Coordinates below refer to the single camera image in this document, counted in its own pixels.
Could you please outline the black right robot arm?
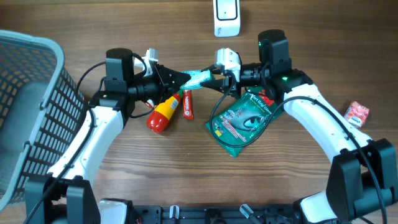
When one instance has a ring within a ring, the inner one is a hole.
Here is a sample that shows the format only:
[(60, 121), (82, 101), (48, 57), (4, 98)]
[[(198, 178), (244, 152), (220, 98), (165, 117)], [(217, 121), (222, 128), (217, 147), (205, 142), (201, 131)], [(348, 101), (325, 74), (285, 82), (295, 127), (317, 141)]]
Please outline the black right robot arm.
[(397, 159), (386, 139), (373, 140), (342, 117), (313, 80), (294, 69), (282, 30), (258, 35), (259, 61), (243, 64), (238, 53), (222, 48), (210, 71), (219, 80), (202, 86), (224, 96), (241, 96), (244, 87), (260, 86), (277, 108), (294, 117), (321, 146), (331, 162), (326, 189), (292, 205), (290, 223), (348, 223), (364, 220), (397, 203)]

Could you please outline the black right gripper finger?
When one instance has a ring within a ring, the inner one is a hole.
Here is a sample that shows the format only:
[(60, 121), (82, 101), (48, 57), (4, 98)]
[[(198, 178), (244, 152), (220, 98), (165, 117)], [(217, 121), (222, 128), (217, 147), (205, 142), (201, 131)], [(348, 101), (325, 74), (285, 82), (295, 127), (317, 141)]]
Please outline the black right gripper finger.
[(209, 88), (220, 93), (224, 93), (224, 79), (207, 80), (200, 83), (203, 88)]
[(201, 72), (209, 72), (210, 74), (215, 74), (216, 71), (217, 67), (214, 64), (201, 70)]

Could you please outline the red sauce bottle green cap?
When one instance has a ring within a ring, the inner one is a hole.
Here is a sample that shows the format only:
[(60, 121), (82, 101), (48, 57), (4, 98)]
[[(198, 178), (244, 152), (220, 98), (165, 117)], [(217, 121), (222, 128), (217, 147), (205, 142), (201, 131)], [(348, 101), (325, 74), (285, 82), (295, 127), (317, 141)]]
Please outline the red sauce bottle green cap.
[(147, 127), (155, 133), (164, 131), (177, 109), (177, 106), (180, 104), (182, 96), (183, 91), (180, 90), (165, 102), (160, 103), (148, 117), (146, 121)]

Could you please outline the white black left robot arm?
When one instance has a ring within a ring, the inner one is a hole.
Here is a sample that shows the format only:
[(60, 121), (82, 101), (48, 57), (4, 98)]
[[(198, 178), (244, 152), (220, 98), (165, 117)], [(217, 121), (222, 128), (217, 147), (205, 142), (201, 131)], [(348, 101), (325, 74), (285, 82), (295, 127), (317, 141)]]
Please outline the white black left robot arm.
[(163, 103), (191, 76), (146, 62), (124, 48), (107, 50), (103, 65), (106, 75), (72, 143), (47, 175), (32, 177), (25, 185), (26, 223), (137, 223), (140, 219), (130, 200), (96, 201), (96, 173), (128, 119), (135, 117), (135, 103)]

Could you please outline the small red snack packet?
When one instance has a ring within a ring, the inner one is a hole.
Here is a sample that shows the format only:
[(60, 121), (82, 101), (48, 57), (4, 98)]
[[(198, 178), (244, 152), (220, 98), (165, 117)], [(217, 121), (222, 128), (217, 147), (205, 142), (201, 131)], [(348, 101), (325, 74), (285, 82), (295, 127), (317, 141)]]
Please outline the small red snack packet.
[(357, 101), (353, 101), (349, 105), (344, 115), (344, 119), (347, 120), (347, 122), (349, 122), (355, 128), (361, 128), (365, 124), (368, 116), (369, 109), (359, 104)]

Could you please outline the green 3M gloves pack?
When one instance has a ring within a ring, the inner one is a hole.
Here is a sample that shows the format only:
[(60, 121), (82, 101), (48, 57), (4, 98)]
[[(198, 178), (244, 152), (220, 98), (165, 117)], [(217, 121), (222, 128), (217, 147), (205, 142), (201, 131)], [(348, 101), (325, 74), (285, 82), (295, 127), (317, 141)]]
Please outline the green 3M gloves pack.
[(206, 127), (218, 137), (218, 144), (227, 143), (221, 147), (230, 156), (237, 157), (243, 149), (236, 146), (258, 137), (276, 108), (277, 104), (265, 96), (264, 89), (250, 87), (240, 99), (207, 122)]

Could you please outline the light green tissue pack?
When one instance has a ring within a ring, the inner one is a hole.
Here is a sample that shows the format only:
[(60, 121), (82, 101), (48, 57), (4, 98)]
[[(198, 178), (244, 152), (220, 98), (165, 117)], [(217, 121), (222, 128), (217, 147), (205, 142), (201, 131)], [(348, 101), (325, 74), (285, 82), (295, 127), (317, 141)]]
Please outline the light green tissue pack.
[(180, 87), (181, 90), (196, 90), (202, 88), (200, 83), (214, 80), (213, 74), (209, 70), (190, 70), (184, 71), (184, 73), (190, 75), (191, 79)]

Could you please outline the red Nescafe coffee stick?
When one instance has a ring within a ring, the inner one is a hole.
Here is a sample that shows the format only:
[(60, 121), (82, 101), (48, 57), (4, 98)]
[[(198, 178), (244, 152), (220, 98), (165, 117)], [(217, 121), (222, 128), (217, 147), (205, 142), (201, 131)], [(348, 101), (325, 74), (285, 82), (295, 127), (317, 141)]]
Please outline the red Nescafe coffee stick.
[(183, 91), (183, 115), (185, 119), (194, 120), (191, 90)]

